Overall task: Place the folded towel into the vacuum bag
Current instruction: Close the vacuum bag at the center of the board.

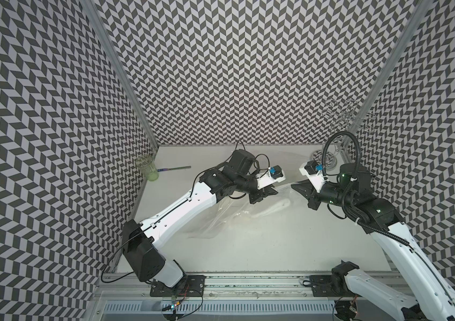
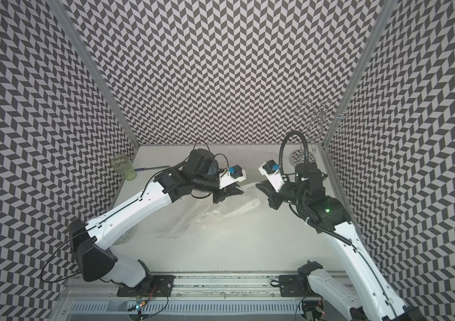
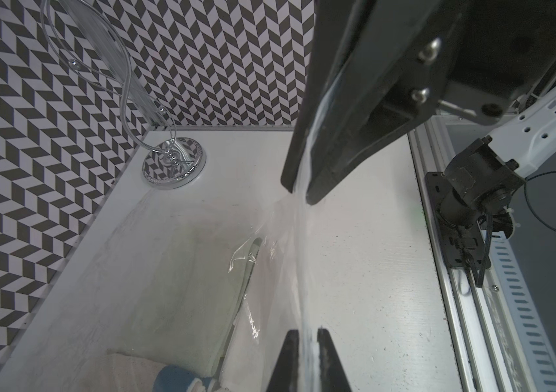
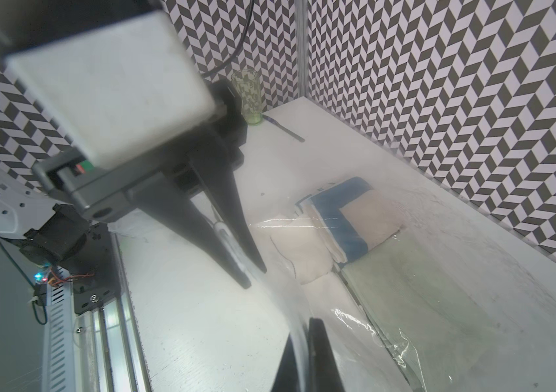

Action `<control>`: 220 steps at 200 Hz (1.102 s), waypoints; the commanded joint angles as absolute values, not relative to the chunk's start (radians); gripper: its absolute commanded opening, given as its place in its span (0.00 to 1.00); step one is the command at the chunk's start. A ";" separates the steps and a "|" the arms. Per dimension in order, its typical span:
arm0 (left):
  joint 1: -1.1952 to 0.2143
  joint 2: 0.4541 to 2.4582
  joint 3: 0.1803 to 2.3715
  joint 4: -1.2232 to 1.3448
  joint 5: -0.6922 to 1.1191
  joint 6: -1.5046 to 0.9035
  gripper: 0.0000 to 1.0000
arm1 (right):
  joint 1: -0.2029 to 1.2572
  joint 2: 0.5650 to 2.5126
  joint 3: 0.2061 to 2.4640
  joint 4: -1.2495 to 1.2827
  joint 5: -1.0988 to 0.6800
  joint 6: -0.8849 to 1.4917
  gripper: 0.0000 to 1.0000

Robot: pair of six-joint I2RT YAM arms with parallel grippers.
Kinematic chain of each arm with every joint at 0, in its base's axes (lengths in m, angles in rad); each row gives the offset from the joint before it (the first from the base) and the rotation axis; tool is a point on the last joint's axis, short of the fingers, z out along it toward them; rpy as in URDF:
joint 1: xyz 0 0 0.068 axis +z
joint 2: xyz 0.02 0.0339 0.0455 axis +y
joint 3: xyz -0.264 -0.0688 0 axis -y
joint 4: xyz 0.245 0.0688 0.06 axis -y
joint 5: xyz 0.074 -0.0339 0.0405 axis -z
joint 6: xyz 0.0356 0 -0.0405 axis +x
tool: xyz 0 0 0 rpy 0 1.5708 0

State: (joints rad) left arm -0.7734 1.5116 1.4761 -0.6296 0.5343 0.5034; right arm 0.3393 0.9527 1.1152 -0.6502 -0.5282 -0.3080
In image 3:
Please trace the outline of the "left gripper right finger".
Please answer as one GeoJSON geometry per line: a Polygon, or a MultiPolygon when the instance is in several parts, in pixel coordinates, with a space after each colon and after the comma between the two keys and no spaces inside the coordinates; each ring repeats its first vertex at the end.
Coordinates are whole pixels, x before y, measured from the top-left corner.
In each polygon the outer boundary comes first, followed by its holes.
{"type": "Polygon", "coordinates": [[[319,328],[317,342],[320,348],[320,391],[351,392],[351,386],[330,332],[325,328],[319,328]]]}

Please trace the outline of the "clear plastic vacuum bag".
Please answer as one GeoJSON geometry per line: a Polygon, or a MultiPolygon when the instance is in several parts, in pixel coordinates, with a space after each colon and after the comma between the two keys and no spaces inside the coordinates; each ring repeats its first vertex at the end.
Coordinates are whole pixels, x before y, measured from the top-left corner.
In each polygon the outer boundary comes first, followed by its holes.
{"type": "Polygon", "coordinates": [[[151,186],[134,158],[121,190],[140,200],[99,252],[111,269],[110,347],[78,391],[152,391],[169,365],[261,391],[301,322],[294,196],[276,181],[284,131],[199,132],[207,163],[191,183],[151,186]]]}

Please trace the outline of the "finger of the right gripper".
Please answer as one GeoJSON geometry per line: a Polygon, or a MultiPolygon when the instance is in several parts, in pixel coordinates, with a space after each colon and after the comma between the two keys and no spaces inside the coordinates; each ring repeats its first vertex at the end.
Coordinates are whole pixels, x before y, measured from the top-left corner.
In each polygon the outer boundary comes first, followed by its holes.
{"type": "Polygon", "coordinates": [[[308,132],[325,93],[343,67],[351,50],[351,2],[316,1],[312,52],[304,98],[280,178],[294,192],[308,132]]]}

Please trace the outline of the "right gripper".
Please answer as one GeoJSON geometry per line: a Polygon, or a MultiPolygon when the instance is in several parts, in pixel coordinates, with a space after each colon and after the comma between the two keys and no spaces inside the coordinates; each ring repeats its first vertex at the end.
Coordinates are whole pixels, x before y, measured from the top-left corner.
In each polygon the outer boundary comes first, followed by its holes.
{"type": "Polygon", "coordinates": [[[462,1],[368,3],[312,143],[308,204],[440,98],[445,112],[493,125],[556,66],[556,1],[476,1],[463,29],[462,1]]]}

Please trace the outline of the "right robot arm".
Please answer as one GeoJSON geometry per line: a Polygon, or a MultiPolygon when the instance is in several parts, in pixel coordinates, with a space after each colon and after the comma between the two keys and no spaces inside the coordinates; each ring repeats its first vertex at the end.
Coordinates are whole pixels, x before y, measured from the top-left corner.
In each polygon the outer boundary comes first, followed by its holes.
{"type": "Polygon", "coordinates": [[[481,286],[495,216],[556,152],[556,87],[502,120],[556,62],[556,1],[317,1],[314,9],[282,185],[318,204],[438,109],[491,127],[427,180],[445,263],[481,286]]]}

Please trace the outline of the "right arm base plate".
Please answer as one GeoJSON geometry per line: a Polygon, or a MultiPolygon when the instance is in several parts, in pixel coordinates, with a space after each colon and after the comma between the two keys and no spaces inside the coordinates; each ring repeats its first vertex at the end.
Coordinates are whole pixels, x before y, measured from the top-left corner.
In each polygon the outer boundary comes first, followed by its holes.
{"type": "Polygon", "coordinates": [[[428,172],[424,179],[446,266],[475,271],[482,267],[490,269],[491,261],[485,258],[483,234],[477,225],[478,212],[463,204],[442,172],[428,172]]]}

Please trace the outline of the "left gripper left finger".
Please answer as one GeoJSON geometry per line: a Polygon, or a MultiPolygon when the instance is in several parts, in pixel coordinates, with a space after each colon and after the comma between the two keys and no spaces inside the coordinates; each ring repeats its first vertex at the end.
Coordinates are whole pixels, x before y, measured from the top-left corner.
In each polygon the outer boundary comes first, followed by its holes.
{"type": "Polygon", "coordinates": [[[289,330],[284,338],[266,392],[296,392],[299,368],[299,331],[289,330]]]}

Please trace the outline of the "blue and beige towel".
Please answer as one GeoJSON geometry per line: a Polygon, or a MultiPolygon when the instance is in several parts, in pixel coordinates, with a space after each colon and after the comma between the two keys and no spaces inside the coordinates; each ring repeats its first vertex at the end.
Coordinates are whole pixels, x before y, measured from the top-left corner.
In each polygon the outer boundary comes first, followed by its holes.
{"type": "Polygon", "coordinates": [[[220,388],[218,380],[201,378],[186,369],[169,365],[163,367],[155,378],[153,392],[199,392],[217,391],[220,388]]]}

